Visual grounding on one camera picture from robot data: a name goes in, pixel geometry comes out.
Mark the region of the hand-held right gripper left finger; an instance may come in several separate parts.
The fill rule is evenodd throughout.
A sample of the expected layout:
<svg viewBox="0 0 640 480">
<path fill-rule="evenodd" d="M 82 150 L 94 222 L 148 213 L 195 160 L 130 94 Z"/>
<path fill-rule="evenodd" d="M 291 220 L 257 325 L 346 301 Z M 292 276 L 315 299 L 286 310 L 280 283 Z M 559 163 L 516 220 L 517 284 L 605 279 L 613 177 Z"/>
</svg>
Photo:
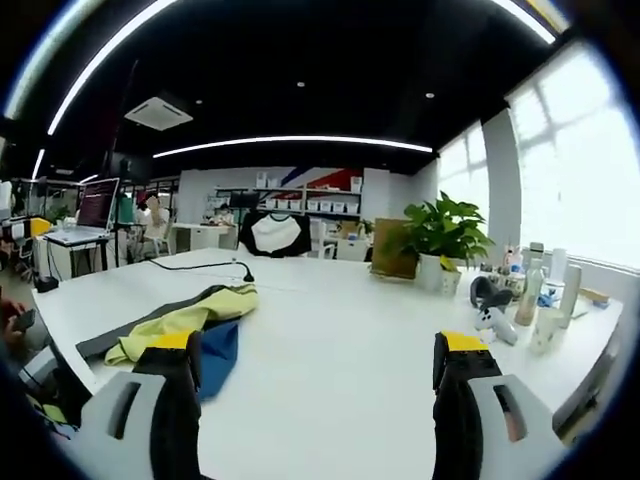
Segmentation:
<svg viewBox="0 0 640 480">
<path fill-rule="evenodd" d="M 90 479 L 199 479 L 201 334 L 144 350 L 84 405 L 79 466 Z"/>
</svg>

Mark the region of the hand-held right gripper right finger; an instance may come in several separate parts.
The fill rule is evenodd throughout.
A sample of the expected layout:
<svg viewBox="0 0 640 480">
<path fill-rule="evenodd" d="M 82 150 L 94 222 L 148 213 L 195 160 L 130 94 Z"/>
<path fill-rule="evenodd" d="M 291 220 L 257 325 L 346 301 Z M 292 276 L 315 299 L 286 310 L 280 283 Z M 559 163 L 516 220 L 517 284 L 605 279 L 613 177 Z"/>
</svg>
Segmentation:
<svg viewBox="0 0 640 480">
<path fill-rule="evenodd" d="M 433 390 L 435 479 L 544 479 L 564 457 L 551 411 L 479 338 L 435 335 Z"/>
</svg>

